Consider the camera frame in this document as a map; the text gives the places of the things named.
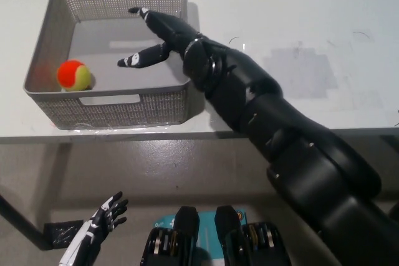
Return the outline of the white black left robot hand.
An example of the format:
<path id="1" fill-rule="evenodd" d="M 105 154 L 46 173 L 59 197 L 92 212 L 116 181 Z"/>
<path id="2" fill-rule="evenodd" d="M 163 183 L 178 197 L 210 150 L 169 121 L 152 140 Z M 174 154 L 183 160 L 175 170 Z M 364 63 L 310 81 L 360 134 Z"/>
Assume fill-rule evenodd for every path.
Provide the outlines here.
<path id="1" fill-rule="evenodd" d="M 85 221 L 59 261 L 59 265 L 93 265 L 103 241 L 117 226 L 127 221 L 123 215 L 127 211 L 128 199 L 118 192 L 107 199 Z"/>

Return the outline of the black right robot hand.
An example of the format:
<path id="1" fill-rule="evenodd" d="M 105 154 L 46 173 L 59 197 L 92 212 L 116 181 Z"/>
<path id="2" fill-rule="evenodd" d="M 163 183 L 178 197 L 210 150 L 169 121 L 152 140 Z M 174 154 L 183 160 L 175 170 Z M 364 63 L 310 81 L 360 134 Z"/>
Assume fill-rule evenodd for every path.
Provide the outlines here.
<path id="1" fill-rule="evenodd" d="M 203 36 L 186 21 L 176 16 L 152 11 L 145 7 L 132 7 L 128 12 L 138 14 L 152 33 L 163 42 L 120 59 L 117 62 L 118 67 L 142 69 L 165 61 L 171 52 L 176 52 L 183 57 L 190 43 Z"/>

